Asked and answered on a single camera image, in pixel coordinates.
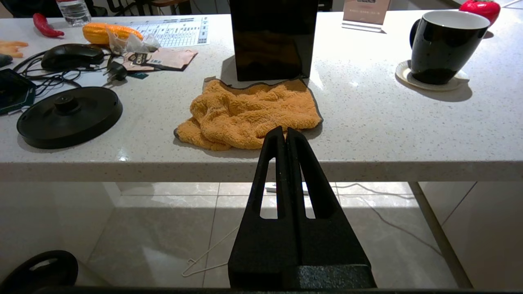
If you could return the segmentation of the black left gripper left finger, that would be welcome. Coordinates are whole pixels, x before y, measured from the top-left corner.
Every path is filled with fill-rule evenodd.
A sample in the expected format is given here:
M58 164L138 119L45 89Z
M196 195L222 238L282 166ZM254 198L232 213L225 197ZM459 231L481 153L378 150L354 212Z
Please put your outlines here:
M276 160L277 219L260 216L269 162ZM250 196L228 260L233 289L283 289L298 264L289 169L282 127L267 133Z

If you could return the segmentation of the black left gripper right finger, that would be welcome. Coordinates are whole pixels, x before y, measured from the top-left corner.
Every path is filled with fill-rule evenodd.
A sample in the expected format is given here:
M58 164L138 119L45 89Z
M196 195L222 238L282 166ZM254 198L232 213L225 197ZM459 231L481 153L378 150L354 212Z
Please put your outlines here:
M370 266L306 137L289 128L286 149L301 264Z

